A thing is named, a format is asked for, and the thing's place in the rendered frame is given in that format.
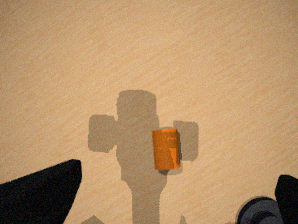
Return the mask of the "brown cylinder with hole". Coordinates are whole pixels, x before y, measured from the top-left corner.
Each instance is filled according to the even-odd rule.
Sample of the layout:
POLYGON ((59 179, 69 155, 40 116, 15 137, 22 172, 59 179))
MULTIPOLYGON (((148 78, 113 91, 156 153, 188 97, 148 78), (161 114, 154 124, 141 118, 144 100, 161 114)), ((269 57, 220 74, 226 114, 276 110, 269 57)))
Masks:
POLYGON ((152 133, 156 171, 170 171, 170 169, 180 168, 178 128, 156 129, 152 133))

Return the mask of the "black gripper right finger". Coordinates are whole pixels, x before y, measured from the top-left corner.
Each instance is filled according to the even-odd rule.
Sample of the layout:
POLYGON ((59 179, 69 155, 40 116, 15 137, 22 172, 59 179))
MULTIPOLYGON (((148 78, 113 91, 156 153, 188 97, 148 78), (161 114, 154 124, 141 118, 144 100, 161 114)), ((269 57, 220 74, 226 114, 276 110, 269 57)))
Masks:
POLYGON ((274 193, 283 224, 298 224, 298 180, 294 176, 279 175, 274 193))

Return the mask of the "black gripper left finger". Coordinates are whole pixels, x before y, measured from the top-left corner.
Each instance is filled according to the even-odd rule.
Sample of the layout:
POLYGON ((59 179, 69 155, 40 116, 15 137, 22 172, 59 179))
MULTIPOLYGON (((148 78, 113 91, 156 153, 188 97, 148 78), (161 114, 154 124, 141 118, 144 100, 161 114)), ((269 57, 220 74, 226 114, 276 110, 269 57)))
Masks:
POLYGON ((64 224, 82 179, 71 159, 0 184, 0 224, 64 224))

